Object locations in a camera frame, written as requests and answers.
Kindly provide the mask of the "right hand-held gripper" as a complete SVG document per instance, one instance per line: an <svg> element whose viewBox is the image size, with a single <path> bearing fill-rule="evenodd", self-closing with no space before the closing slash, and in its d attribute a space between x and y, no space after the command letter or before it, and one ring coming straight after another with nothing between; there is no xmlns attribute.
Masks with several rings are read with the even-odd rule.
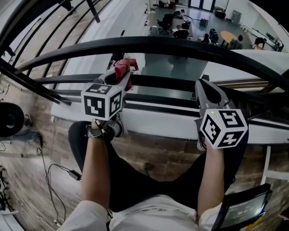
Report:
<svg viewBox="0 0 289 231"><path fill-rule="evenodd" d="M195 120L197 147L206 149L205 139L216 149L236 147L248 131L242 111L221 88L207 80L196 80L195 92L200 109L200 118Z"/></svg>

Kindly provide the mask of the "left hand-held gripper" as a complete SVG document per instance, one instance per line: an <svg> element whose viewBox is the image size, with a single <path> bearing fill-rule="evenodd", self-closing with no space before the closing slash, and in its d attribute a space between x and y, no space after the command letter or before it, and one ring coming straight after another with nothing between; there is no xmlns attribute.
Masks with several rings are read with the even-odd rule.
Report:
<svg viewBox="0 0 289 231"><path fill-rule="evenodd" d="M84 114L99 120L110 120L123 109L130 76L129 71L116 82L116 73L111 70L85 84L81 91Z"/></svg>

